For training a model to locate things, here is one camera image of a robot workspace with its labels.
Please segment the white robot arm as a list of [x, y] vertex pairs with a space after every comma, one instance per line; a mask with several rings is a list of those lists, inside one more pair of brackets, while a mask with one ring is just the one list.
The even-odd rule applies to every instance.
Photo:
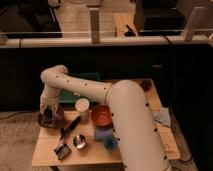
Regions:
[[40, 96], [40, 112], [58, 109], [62, 89], [105, 104], [112, 121], [125, 171], [172, 171], [147, 97], [132, 80], [105, 83], [68, 75], [64, 65], [41, 73], [44, 89]]

